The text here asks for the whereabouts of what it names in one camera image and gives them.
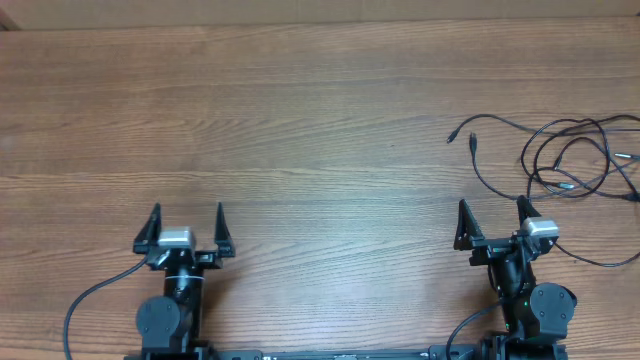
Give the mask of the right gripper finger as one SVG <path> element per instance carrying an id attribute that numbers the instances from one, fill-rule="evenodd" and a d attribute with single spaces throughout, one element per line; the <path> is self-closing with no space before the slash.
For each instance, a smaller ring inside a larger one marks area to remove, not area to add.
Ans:
<path id="1" fill-rule="evenodd" d="M 520 195 L 516 199 L 519 224 L 523 225 L 528 218 L 541 217 L 541 214 L 533 207 L 528 197 Z"/>
<path id="2" fill-rule="evenodd" d="M 469 204 L 465 199 L 461 199 L 458 207 L 458 223 L 453 248 L 459 251 L 473 250 L 481 246 L 484 241 L 485 236 L 473 216 Z"/>

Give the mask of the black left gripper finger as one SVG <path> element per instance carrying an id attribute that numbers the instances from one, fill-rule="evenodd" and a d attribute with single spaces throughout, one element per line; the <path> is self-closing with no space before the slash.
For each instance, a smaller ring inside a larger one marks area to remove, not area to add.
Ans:
<path id="1" fill-rule="evenodd" d="M 226 223 L 224 207 L 221 202 L 217 206 L 215 225 L 214 243 L 218 247 L 217 256 L 219 258 L 233 258 L 236 249 Z"/>
<path id="2" fill-rule="evenodd" d="M 156 203 L 145 225 L 134 238 L 133 252 L 135 254 L 148 254 L 150 248 L 157 245 L 161 229 L 161 205 Z"/>

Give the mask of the black USB cable short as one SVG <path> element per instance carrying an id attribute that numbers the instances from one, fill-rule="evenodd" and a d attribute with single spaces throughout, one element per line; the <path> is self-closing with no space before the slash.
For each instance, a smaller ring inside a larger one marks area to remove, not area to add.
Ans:
<path id="1" fill-rule="evenodd" d="M 595 118 L 560 118 L 560 119 L 595 119 Z M 470 169 L 478 181 L 491 193 L 507 200 L 514 201 L 526 190 L 527 176 L 524 174 L 520 156 L 525 143 L 530 140 L 534 131 L 546 124 L 525 125 L 494 114 L 475 114 L 460 122 L 446 137 L 448 144 L 467 147 Z M 616 150 L 614 141 L 632 140 L 635 134 L 612 135 L 612 150 L 615 153 L 627 154 L 624 150 Z M 580 174 L 590 174 L 601 167 L 596 164 L 598 158 L 580 150 L 570 161 Z M 639 162 L 629 166 L 628 173 L 639 186 Z"/>

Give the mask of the black USB cable long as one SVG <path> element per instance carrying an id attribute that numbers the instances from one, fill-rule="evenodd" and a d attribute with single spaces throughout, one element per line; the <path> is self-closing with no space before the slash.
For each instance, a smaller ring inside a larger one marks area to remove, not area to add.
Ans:
<path id="1" fill-rule="evenodd" d="M 612 135 L 639 133 L 639 117 L 614 115 L 604 119 L 560 119 L 533 132 L 520 160 L 527 176 L 525 194 L 531 200 L 600 196 L 630 202 L 639 200 L 639 186 L 628 173 L 639 157 L 612 150 Z M 601 168 L 580 174 L 570 161 L 584 150 L 598 158 Z"/>

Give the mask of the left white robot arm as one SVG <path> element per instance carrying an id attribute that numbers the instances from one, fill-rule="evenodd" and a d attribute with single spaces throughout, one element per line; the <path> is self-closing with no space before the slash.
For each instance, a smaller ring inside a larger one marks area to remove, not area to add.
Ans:
<path id="1" fill-rule="evenodd" d="M 136 313 L 142 336 L 140 359 L 198 359 L 219 357 L 213 345 L 200 338 L 204 272 L 219 269 L 215 250 L 197 250 L 188 227 L 162 226 L 161 205 L 155 204 L 133 242 L 143 264 L 164 274 L 161 295 L 150 297 Z"/>

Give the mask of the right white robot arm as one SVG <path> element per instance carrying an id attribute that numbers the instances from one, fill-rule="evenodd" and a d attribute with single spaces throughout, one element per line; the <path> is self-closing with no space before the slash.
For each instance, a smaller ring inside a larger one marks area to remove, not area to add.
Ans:
<path id="1" fill-rule="evenodd" d="M 444 345 L 421 350 L 304 351 L 263 353 L 224 351 L 222 360 L 562 360 L 568 357 L 559 342 L 567 337 L 577 297 L 556 283 L 536 282 L 531 263 L 547 254 L 559 238 L 559 228 L 543 217 L 524 196 L 516 200 L 520 228 L 507 238 L 486 238 L 468 203 L 459 201 L 454 248 L 469 251 L 472 266 L 485 266 L 498 302 L 479 310 L 458 325 Z M 506 330 L 490 332 L 476 344 L 453 343 L 472 321 L 501 309 Z"/>

